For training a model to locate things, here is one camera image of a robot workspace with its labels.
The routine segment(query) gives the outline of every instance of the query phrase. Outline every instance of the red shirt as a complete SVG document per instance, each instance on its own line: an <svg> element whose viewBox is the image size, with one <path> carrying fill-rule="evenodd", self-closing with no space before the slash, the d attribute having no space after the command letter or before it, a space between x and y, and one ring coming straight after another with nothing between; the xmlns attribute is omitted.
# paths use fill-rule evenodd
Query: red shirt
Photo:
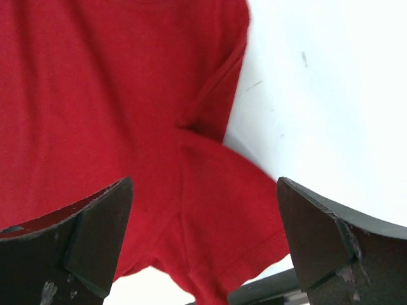
<svg viewBox="0 0 407 305"><path fill-rule="evenodd" d="M2 0L0 227L131 176L116 277L226 304L282 259L274 181L222 146L248 22L244 0Z"/></svg>

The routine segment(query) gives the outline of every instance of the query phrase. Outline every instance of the red sleeve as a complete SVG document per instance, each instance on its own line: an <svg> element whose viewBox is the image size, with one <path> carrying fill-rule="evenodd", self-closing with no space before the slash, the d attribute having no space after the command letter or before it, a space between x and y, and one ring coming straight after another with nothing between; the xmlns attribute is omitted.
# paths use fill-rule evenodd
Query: red sleeve
<svg viewBox="0 0 407 305"><path fill-rule="evenodd" d="M228 293L289 253L276 185L243 157L192 132L179 132L179 153L181 210L150 263L198 304L226 304Z"/></svg>

